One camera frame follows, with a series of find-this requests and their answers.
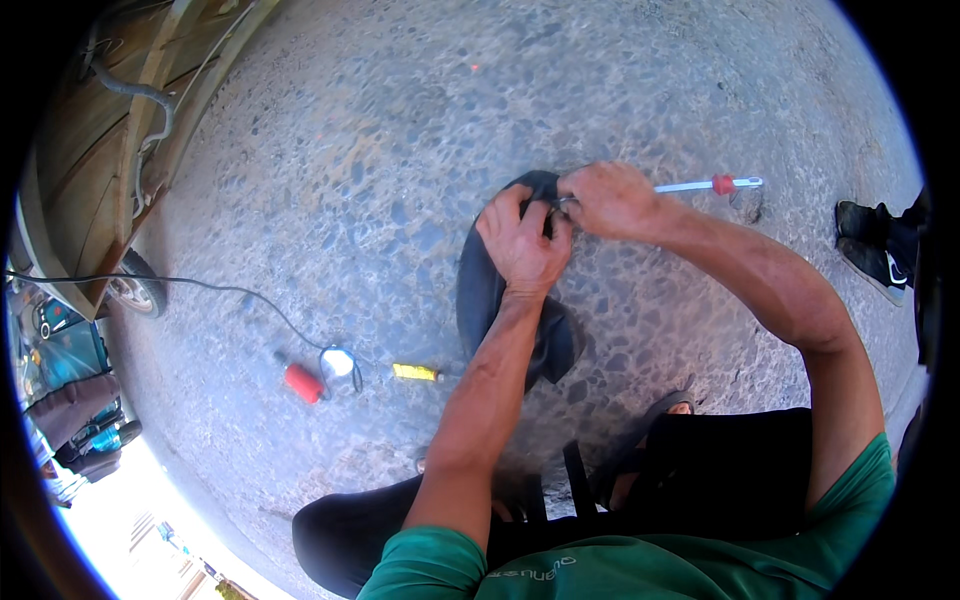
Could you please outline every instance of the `green t-shirt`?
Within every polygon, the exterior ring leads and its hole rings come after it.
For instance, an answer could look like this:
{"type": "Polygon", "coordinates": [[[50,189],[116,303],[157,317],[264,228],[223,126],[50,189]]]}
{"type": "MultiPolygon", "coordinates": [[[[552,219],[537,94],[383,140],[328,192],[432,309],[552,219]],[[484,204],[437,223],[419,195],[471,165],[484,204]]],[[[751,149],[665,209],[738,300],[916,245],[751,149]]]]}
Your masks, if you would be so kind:
{"type": "Polygon", "coordinates": [[[796,536],[721,541],[676,535],[605,536],[487,572],[467,536],[414,527],[383,549],[359,598],[771,598],[824,596],[874,531],[894,488],[890,445],[878,435],[807,515],[796,536]]]}

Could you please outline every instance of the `red cylinder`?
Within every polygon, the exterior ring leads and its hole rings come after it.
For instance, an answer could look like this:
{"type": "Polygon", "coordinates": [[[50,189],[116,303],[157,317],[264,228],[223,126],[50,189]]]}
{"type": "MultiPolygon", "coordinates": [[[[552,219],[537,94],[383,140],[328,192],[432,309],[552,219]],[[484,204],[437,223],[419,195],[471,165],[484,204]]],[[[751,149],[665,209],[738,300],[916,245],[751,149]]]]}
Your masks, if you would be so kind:
{"type": "Polygon", "coordinates": [[[736,186],[733,185],[733,178],[729,175],[714,175],[713,191],[716,192],[718,196],[732,194],[736,191],[736,186]]]}
{"type": "Polygon", "coordinates": [[[287,367],[283,378],[291,388],[296,390],[297,394],[300,394],[301,398],[306,400],[307,404],[315,404],[324,394],[324,384],[314,379],[313,375],[300,365],[287,367]]]}

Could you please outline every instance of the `hand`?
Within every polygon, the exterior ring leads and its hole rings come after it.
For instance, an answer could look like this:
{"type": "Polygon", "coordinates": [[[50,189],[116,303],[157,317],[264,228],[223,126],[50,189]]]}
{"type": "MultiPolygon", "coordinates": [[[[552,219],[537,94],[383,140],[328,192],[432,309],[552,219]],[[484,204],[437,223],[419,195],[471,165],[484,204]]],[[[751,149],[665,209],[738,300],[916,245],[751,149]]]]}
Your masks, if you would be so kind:
{"type": "Polygon", "coordinates": [[[656,219],[676,201],[625,162],[594,162],[557,181],[560,196],[574,196],[564,210],[585,231],[616,240],[647,242],[656,219]]]}
{"type": "Polygon", "coordinates": [[[503,190],[483,209],[476,226],[493,266],[507,280],[504,297],[543,302],[570,258],[573,226],[555,211],[553,239],[545,237],[543,223],[550,211],[546,202],[530,203],[521,221],[520,204],[531,194],[533,190],[519,183],[503,190]]]}

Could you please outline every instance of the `sneaker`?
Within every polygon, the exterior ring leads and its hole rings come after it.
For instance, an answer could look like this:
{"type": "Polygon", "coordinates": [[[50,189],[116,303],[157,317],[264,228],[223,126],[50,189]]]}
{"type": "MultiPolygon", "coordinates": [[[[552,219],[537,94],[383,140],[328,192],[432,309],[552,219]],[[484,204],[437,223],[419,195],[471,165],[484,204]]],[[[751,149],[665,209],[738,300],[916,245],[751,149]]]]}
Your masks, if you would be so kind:
{"type": "Polygon", "coordinates": [[[868,246],[850,237],[837,240],[837,250],[843,261],[866,279],[896,306],[903,306],[903,291],[907,275],[897,261],[885,250],[868,246]]]}
{"type": "Polygon", "coordinates": [[[889,215],[884,203],[877,208],[841,200],[833,209],[839,237],[850,237],[876,248],[884,248],[886,239],[881,226],[884,215],[889,215]]]}

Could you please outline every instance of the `tire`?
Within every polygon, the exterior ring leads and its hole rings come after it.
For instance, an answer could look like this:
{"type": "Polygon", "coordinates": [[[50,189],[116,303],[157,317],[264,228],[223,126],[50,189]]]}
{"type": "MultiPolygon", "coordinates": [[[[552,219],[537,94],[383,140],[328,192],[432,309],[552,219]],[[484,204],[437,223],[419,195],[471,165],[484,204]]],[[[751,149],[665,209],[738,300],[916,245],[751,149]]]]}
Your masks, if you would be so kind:
{"type": "Polygon", "coordinates": [[[120,445],[125,446],[133,440],[136,440],[141,431],[143,431],[143,425],[140,424],[139,420],[129,420],[125,422],[120,426],[120,429],[117,430],[117,435],[120,436],[120,445]]]}
{"type": "MultiPolygon", "coordinates": [[[[120,270],[130,275],[156,276],[142,256],[128,250],[120,261],[120,270]]],[[[157,319],[167,308],[167,289],[162,281],[112,279],[107,285],[110,297],[147,319],[157,319]]]]}

